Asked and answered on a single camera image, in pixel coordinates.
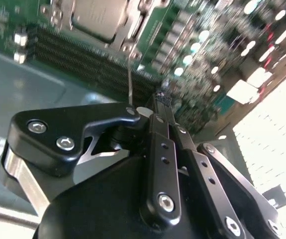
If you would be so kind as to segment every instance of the black metal bracket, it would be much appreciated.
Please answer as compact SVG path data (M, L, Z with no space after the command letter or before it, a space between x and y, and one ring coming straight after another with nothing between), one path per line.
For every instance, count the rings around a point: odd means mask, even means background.
M139 119L125 103L26 111L11 119L7 141L17 156L50 175L64 176L82 156L85 138Z
M151 115L147 141L140 212L149 226L163 231L178 224L182 213L175 143L166 119Z
M211 144L200 144L197 149L209 159L219 176L227 179L222 181L225 192L234 207L242 212L242 220L252 236L286 238L286 226L282 225L277 210L252 184Z

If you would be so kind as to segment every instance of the gray metal panel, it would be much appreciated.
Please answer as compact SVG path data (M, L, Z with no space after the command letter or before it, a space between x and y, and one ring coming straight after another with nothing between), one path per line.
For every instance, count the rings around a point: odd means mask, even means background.
M0 55L0 137L2 138L7 136L11 117L19 111L111 101L113 100L82 88L72 81L42 73L30 65L18 65L12 59ZM1 183L0 206L35 214L28 202L7 191Z

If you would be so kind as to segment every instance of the electronic component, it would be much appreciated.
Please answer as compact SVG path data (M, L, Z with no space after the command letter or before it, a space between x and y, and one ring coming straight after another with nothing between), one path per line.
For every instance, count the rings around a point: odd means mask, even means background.
M111 40L126 21L127 0L77 0L73 22L88 32Z
M168 4L169 0L137 0L131 4L127 0L116 0L113 4L109 0L53 0L50 5L42 5L40 12L59 31L69 32L74 38L138 56L136 44L150 13Z
M18 46L25 47L28 43L28 34L26 32L16 32L14 34L13 41Z
M173 50L174 48L173 48L173 46L172 45L170 45L170 44L167 44L167 43L163 43L162 45L161 45L161 47L159 48L159 50L161 51L161 52L163 52L164 54L167 54L167 55L169 55L169 53Z
M179 35L176 35L175 33L173 32L169 32L165 38L165 41L167 43L170 43L172 45L175 45L177 42L178 42L178 39L179 39Z
M135 105L169 79L170 95L182 100L177 117L195 125L226 89L228 80L217 78L229 69L235 75L252 57L273 72L286 54L286 0L0 0L0 51L112 90L118 99L128 96L130 62ZM200 101L203 111L196 109Z
M23 64L27 59L27 54L24 51L16 51L13 55L13 60L19 64Z
M181 10L177 16L177 20L184 24L187 24L189 20L191 19L191 17L192 17L192 14Z

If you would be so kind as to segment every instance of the green circuit board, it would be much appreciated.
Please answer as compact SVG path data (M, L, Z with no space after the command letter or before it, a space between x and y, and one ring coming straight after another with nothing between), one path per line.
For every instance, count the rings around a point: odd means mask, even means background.
M36 31L33 47L26 49L30 63L47 70L67 73L91 87L114 90L118 95L116 98L126 100L128 56L97 47L68 31L58 31L40 12L40 6L49 3L48 0L0 0L0 51L13 57L20 48L14 44L14 33L22 27L27 27L31 32ZM152 64L180 12L183 10L195 17L199 14L201 3L200 0L172 0L167 7L156 7L150 13L137 41L136 49L141 53L141 57L132 61L136 105L144 105L161 83L169 79L175 83L171 94L178 99L178 102L173 101L176 118L183 125L196 125L194 132L212 117L216 118L218 111L226 112L233 104L230 99L226 104L223 103L225 93L213 94L212 79L205 77L207 66L203 67L204 64L186 67L186 71L179 77L174 74L174 69L182 65L184 56L190 54L191 39L195 38L194 30L189 32L175 56L175 61L166 71L160 72L153 68ZM210 7L207 7L206 11L203 8L203 16L210 15L212 10ZM219 32L213 34L203 50L219 42L218 36L221 36ZM199 57L198 62L205 56L201 53ZM96 79L93 79L94 74L98 75Z

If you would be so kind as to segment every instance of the mounting hole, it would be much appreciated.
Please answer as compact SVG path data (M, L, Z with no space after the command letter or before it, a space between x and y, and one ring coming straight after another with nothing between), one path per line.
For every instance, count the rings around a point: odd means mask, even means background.
M168 149L168 146L167 146L165 143L162 143L162 147L163 147L164 149Z
M169 160L165 157L162 157L162 162L165 164L169 164Z
M203 161L201 162L201 164L202 164L204 167L206 167L206 168L208 167L208 165L207 165L205 162L203 162Z
M213 178L209 178L209 182L212 183L212 184L216 184L216 182L214 181Z

